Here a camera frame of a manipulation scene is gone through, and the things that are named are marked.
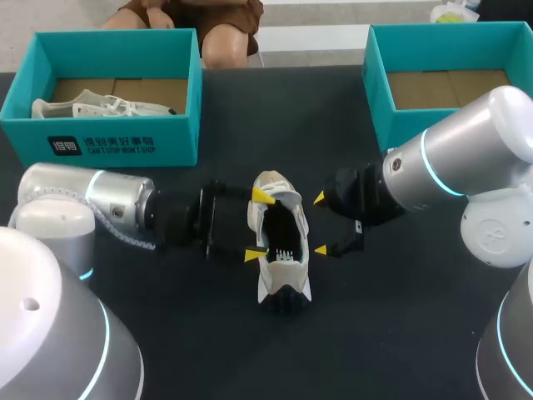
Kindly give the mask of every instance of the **person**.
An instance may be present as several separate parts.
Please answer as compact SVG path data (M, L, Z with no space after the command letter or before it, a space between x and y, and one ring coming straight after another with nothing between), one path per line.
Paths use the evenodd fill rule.
M533 29L533 2L531 0L481 0L476 9L479 21L526 21Z
M207 68L245 68L262 14L260 0L131 0L101 28L195 28Z

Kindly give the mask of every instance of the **shoe tongue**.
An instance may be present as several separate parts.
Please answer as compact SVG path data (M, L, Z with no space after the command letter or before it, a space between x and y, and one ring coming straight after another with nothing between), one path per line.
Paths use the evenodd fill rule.
M301 204L300 193L290 190L290 189L274 189L269 192L273 198L279 200L281 204L287 207L289 210L292 210L294 207Z

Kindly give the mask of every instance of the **sneaker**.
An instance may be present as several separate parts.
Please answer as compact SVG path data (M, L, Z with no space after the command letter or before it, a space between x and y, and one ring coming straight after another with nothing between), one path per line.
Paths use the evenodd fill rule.
M266 256L259 257L257 301L263 303L277 293L287 298L287 292L296 292L311 301L307 274L309 226L301 195L276 171L262 172L254 187L276 199L272 205L248 203L248 227L257 234L257 246L268 248Z
M70 102L45 102L38 98L32 105L32 118L99 118L176 115L169 107L147 102L129 102L115 96L101 96L90 90Z

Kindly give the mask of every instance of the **shoe insole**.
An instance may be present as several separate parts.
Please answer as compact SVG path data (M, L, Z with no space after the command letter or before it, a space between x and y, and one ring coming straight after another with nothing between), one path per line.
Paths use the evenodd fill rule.
M301 238L294 215L281 202L268 206L263 219L263 232L268 239L269 263L282 259L301 262Z

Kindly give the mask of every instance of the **teal shoe box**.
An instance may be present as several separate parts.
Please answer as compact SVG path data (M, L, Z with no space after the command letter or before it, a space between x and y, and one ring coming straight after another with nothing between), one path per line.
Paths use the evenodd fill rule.
M49 102L60 83L113 79L128 88L155 84L150 98L178 96L164 82L182 83L182 110L169 116L31 119L33 101ZM193 166L201 108L202 65L194 29L39 32L12 83L0 123L26 167L37 162Z
M447 102L444 107L400 109L391 90L395 73L406 73L400 77L412 80L404 82L405 97L418 102L424 101L416 96L427 91L427 78L438 83L437 95L438 85L450 83L462 92L475 84L485 89L474 87L478 93L468 102L461 102L463 93L452 92L447 101L439 99ZM371 26L362 76L380 149L385 151L501 84L510 83L533 97L533 32L524 22ZM426 95L428 103L435 100L431 96L435 91Z

